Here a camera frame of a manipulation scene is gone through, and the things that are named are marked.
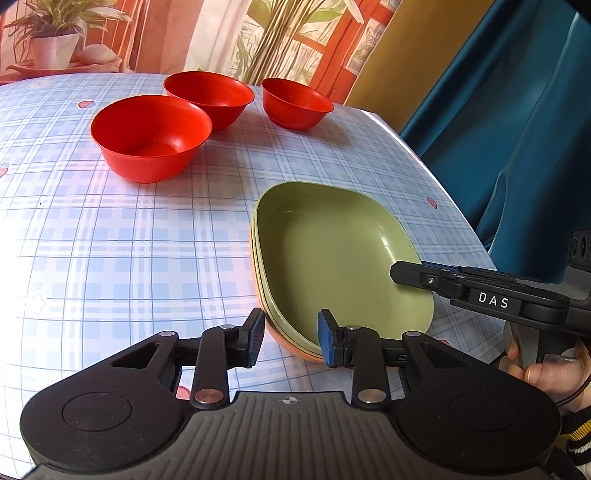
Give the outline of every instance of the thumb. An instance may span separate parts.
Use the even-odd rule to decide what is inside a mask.
[[[568,396],[581,386],[584,367],[581,360],[572,360],[562,364],[543,363],[530,365],[524,379],[549,395]]]

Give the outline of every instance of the hand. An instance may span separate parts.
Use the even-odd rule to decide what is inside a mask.
[[[543,364],[530,365],[523,371],[517,363],[519,348],[511,338],[506,347],[509,366],[507,373],[526,381],[546,392],[554,401],[559,401],[573,394],[591,373],[589,351],[581,340],[577,341],[575,359],[563,363],[545,361]],[[563,412],[574,412],[591,406],[591,385],[577,398],[562,407]]]

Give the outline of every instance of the plaid tablecloth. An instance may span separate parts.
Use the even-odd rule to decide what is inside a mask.
[[[31,467],[18,420],[40,389],[154,332],[199,336],[244,320],[256,306],[251,213],[279,182],[366,193],[402,223],[422,260],[493,267],[416,155],[379,118],[351,108],[293,133],[268,120],[257,90],[177,178],[122,180],[91,140],[90,121],[120,98],[162,93],[163,79],[76,74],[0,88],[0,473]],[[501,329],[435,298],[429,333],[464,352],[492,360]],[[191,375],[182,379],[189,388]],[[233,391],[348,392],[350,375],[297,359],[269,335],[255,368],[229,372]]]

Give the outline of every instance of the sleeve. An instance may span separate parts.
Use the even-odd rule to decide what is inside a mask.
[[[564,417],[561,436],[569,458],[591,480],[591,407]]]

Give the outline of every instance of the yellow wall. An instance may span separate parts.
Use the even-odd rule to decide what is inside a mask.
[[[493,0],[402,0],[345,105],[400,132]]]

